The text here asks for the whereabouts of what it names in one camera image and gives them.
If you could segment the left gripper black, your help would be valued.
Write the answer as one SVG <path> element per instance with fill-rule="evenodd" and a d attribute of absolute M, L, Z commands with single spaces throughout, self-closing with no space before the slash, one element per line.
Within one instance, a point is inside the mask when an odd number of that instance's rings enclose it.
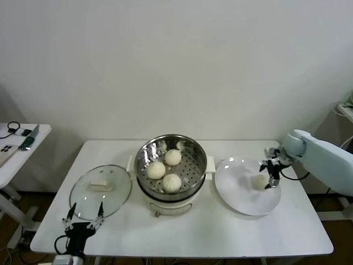
<path fill-rule="evenodd" d="M 67 216 L 62 219 L 66 237 L 69 239 L 67 253 L 83 253 L 87 239 L 95 235 L 95 229 L 98 229 L 104 222 L 103 202 L 101 202 L 98 215 L 93 221 L 72 224 L 76 205 L 77 203 L 74 203 Z"/>

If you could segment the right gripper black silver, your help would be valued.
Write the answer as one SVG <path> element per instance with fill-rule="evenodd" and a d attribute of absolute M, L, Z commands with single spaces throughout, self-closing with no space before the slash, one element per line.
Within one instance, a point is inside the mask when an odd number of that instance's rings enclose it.
<path fill-rule="evenodd" d="M 267 168 L 268 173 L 273 177 L 269 179 L 265 189 L 276 188 L 279 185 L 280 173 L 283 169 L 288 168 L 291 161 L 277 157 L 276 155 L 268 155 L 266 162 L 260 165 L 260 172 Z"/>

